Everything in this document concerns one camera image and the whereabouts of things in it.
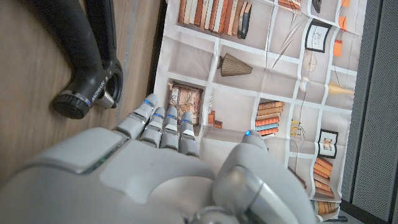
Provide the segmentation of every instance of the robot finger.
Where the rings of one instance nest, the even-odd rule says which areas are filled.
[[[199,158],[198,146],[193,133],[192,115],[189,111],[182,115],[179,145],[179,153]]]
[[[157,104],[157,96],[148,95],[141,105],[118,124],[115,129],[132,139],[137,139]]]
[[[167,110],[159,148],[178,152],[177,109],[173,106]]]
[[[144,132],[141,134],[141,142],[153,147],[159,147],[164,116],[164,109],[162,107],[158,107],[152,115],[149,124],[145,127]]]

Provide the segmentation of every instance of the wooden floor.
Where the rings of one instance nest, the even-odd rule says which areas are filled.
[[[122,102],[110,110],[94,106],[81,120],[50,108],[70,81],[52,36],[23,1],[0,1],[0,182],[45,148],[88,128],[113,128],[139,105],[147,94],[160,1],[114,0]]]

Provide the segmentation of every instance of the robotic hand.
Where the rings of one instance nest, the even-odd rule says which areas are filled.
[[[93,128],[38,155],[0,188],[5,223],[315,223],[307,194],[248,131],[217,177],[190,113],[149,95],[113,131]]]

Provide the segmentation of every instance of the printed bookshelf backdrop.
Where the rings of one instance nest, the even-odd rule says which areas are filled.
[[[365,10],[359,0],[169,0],[158,106],[195,92],[179,113],[197,113],[200,156],[215,174],[257,130],[318,220],[336,217]]]

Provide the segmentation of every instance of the framed picture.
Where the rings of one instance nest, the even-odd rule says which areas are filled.
[[[325,129],[321,129],[318,141],[319,157],[332,158],[332,159],[336,157],[337,136],[338,133],[335,131],[328,131]]]
[[[305,36],[305,49],[325,53],[326,38],[331,25],[313,20]]]

